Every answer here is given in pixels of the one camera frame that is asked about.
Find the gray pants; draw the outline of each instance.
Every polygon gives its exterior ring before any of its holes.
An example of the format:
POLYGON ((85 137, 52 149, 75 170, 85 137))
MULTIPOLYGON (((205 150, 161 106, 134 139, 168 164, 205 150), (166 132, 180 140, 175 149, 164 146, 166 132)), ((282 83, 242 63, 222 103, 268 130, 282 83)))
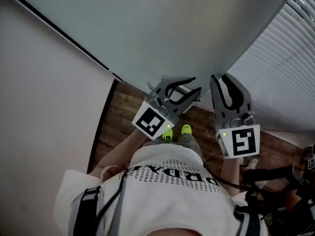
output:
POLYGON ((195 151, 200 157, 201 160, 204 162, 205 158, 203 157, 199 144, 196 141, 196 139, 192 136, 192 134, 183 134, 179 137, 178 142, 175 143, 171 139, 163 141, 162 139, 155 139, 153 141, 150 141, 146 144, 143 145, 145 146, 150 146, 150 145, 158 145, 158 144, 176 144, 176 145, 181 145, 185 148, 190 148, 193 151, 195 151))

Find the shoulder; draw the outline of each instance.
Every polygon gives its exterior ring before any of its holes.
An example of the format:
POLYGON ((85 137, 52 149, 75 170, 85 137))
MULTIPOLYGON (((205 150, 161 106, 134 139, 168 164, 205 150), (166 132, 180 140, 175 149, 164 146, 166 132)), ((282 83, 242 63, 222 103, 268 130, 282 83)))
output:
POLYGON ((86 189, 100 186, 101 180, 82 172, 67 170, 63 176, 54 206, 54 219, 63 236, 68 235, 71 205, 86 189))

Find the whiteboard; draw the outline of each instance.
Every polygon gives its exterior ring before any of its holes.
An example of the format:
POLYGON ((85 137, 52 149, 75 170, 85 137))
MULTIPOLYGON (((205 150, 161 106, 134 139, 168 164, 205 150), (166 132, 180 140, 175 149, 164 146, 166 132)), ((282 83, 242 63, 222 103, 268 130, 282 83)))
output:
POLYGON ((205 93, 286 0, 26 1, 133 86, 195 76, 205 93))

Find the forearm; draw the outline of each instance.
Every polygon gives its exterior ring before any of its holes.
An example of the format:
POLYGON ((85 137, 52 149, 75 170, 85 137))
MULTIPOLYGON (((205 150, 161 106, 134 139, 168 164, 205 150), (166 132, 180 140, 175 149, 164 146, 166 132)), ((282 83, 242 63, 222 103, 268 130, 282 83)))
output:
MULTIPOLYGON (((240 158, 226 159, 223 162, 220 177, 230 183, 240 184, 240 158)), ((222 187, 229 193, 230 196, 235 196, 240 193, 239 189, 221 183, 222 187)))
POLYGON ((136 129, 123 142, 105 155, 90 175, 99 177, 102 169, 109 165, 118 165, 120 167, 125 165, 127 167, 133 154, 135 154, 146 138, 145 134, 136 129))

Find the neon yellow shoe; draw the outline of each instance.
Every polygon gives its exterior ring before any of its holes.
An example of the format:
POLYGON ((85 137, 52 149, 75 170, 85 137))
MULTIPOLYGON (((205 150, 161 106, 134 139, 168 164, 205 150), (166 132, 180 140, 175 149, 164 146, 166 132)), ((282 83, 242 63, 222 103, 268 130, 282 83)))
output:
POLYGON ((182 127, 182 135, 183 135, 183 134, 192 134, 191 127, 190 127, 188 124, 185 124, 185 125, 182 127))
POLYGON ((173 130, 170 128, 169 130, 167 130, 166 132, 163 133, 162 135, 163 141, 169 140, 169 139, 173 139, 173 130))

